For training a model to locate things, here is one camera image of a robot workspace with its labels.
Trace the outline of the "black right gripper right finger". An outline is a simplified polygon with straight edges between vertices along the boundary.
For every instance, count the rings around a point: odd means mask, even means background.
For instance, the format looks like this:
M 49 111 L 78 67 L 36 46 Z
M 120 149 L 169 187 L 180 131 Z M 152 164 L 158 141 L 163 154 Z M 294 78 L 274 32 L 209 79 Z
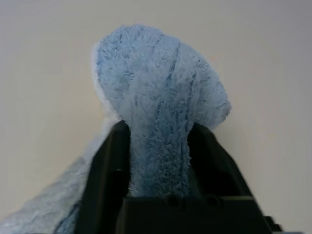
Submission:
M 236 162 L 205 126 L 195 123 L 188 134 L 190 164 L 201 193 L 252 196 Z

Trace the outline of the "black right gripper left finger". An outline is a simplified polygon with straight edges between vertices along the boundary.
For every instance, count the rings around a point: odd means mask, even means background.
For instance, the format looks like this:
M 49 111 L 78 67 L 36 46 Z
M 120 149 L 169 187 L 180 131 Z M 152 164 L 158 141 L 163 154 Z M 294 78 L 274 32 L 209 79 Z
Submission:
M 121 203 L 130 179 L 130 130 L 124 121 L 113 125 L 96 151 L 82 203 Z

